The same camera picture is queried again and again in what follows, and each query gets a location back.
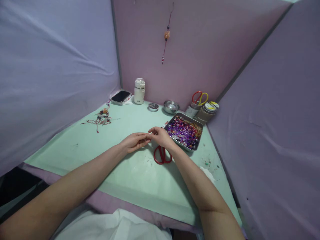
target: white cup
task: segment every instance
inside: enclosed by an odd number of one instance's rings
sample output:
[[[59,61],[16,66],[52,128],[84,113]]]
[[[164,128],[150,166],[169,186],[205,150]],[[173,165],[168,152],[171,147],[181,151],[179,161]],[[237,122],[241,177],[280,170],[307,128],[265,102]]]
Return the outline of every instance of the white cup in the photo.
[[[146,83],[143,78],[137,78],[134,81],[134,102],[136,104],[144,103],[144,94],[146,91]]]

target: scissors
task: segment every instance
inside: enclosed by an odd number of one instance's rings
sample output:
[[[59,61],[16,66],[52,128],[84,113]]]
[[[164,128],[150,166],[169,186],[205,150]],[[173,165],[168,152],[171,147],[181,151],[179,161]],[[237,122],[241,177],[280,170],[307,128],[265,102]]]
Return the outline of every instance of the scissors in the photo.
[[[194,96],[195,96],[197,93],[200,93],[200,95],[199,95],[199,97],[197,98],[197,100],[194,100]],[[207,95],[207,99],[206,99],[204,102],[201,102],[202,96],[203,96],[204,94]],[[209,96],[208,96],[207,93],[202,93],[201,91],[198,91],[198,92],[195,92],[194,95],[192,96],[192,102],[193,102],[194,104],[197,104],[197,102],[199,101],[198,106],[202,106],[203,104],[205,104],[205,103],[208,101],[208,98],[209,98]]]
[[[156,159],[156,151],[159,149],[160,152],[160,157],[161,157],[161,162],[157,161]],[[168,164],[172,162],[172,155],[170,154],[170,160],[166,161],[166,149],[164,147],[161,147],[160,145],[156,148],[156,150],[154,150],[153,153],[153,159],[156,163],[158,163],[159,165],[162,165],[164,163]]]

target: tray of beads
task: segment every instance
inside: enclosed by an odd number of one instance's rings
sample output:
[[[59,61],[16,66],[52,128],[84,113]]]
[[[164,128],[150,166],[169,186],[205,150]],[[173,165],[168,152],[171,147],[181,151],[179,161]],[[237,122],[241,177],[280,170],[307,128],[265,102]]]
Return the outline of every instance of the tray of beads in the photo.
[[[194,152],[199,146],[203,125],[182,113],[177,113],[164,129],[182,149]]]

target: lavender fabric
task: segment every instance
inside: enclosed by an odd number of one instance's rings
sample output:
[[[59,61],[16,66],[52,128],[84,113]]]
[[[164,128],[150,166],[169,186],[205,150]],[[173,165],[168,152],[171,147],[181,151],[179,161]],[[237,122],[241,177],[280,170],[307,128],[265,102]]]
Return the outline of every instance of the lavender fabric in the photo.
[[[29,173],[43,179],[48,184],[53,184],[61,176],[42,170],[40,168],[33,167],[29,164],[22,163],[19,166],[21,169],[28,171]],[[174,228],[182,231],[188,231],[193,233],[201,232],[201,229],[191,226],[189,224],[177,221],[175,219],[163,216],[159,213],[147,210],[145,208],[136,206],[132,203],[123,201],[119,198],[113,197],[109,194],[103,193],[101,191],[94,191],[87,199],[86,202],[93,208],[98,210],[100,213],[113,213],[118,208],[125,209],[129,212],[134,213],[141,219],[152,223],[158,227],[162,228]]]
[[[119,89],[111,1],[0,1],[0,176]]]
[[[319,27],[295,3],[208,124],[253,239],[320,239]]]

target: smartphone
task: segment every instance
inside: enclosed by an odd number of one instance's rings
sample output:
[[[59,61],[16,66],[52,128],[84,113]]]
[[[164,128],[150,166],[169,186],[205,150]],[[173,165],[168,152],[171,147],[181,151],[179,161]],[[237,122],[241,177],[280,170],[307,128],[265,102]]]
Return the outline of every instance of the smartphone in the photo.
[[[114,95],[111,100],[115,102],[123,102],[130,95],[127,91],[120,91],[116,95]]]

